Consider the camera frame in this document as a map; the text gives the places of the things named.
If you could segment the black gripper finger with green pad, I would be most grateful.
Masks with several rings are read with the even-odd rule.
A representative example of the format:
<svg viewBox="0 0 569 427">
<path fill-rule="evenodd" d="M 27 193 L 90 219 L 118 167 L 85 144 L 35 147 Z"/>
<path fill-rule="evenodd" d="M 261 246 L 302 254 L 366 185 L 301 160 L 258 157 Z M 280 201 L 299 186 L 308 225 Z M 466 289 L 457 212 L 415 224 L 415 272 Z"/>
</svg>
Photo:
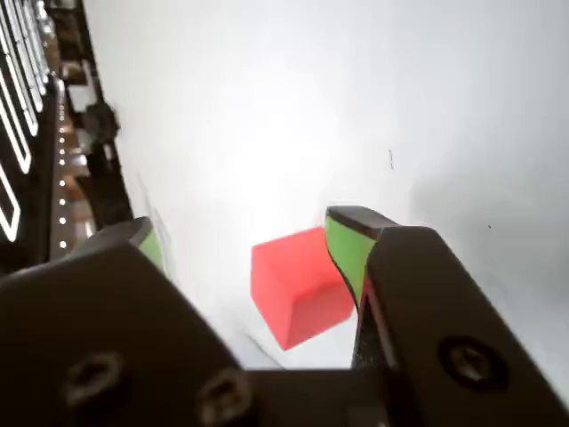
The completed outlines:
<svg viewBox="0 0 569 427">
<path fill-rule="evenodd" d="M 436 231 L 335 205 L 325 240 L 357 309 L 352 364 L 381 369 L 383 425 L 567 425 L 563 402 Z"/>
<path fill-rule="evenodd" d="M 1 282 L 4 426 L 249 426 L 252 386 L 138 247 L 95 238 Z"/>
</svg>

